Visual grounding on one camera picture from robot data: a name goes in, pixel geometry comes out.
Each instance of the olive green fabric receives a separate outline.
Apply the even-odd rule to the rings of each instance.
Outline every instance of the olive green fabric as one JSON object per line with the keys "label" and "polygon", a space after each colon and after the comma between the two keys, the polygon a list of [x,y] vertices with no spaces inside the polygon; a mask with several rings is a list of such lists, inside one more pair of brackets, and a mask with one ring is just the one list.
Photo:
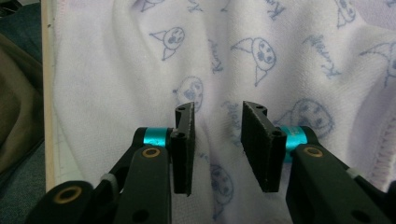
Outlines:
{"label": "olive green fabric", "polygon": [[42,65],[0,35],[0,174],[44,138]]}

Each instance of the screw hole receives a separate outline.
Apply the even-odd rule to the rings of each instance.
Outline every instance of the screw hole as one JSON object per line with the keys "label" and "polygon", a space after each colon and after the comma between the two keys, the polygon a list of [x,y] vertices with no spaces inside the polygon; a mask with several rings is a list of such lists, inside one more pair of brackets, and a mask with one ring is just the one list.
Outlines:
{"label": "screw hole", "polygon": [[73,202],[82,192],[82,188],[79,186],[71,186],[66,189],[59,191],[54,198],[54,201],[58,204]]}
{"label": "screw hole", "polygon": [[158,148],[152,147],[143,150],[142,154],[146,158],[154,158],[160,155],[161,151]]}
{"label": "screw hole", "polygon": [[323,156],[323,152],[315,147],[306,147],[306,148],[304,148],[304,152],[311,157],[319,158],[319,157]]}
{"label": "screw hole", "polygon": [[145,209],[135,212],[132,216],[132,220],[137,223],[145,222],[147,219],[149,219],[149,212]]}
{"label": "screw hole", "polygon": [[351,212],[351,215],[360,222],[363,222],[363,223],[371,222],[370,217],[362,211],[354,210]]}

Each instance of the white fabric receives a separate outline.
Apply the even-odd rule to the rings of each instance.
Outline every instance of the white fabric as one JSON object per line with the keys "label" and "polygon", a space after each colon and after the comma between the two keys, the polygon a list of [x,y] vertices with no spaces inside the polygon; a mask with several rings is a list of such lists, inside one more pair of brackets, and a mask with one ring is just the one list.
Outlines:
{"label": "white fabric", "polygon": [[61,1],[56,29],[55,109],[94,185],[136,128],[174,127],[195,102],[192,195],[173,196],[174,223],[290,222],[290,166],[279,193],[261,192],[239,142],[244,100],[311,126],[377,187],[391,180],[396,33],[350,2]]}
{"label": "white fabric", "polygon": [[367,23],[396,30],[395,0],[359,0],[355,5]]}

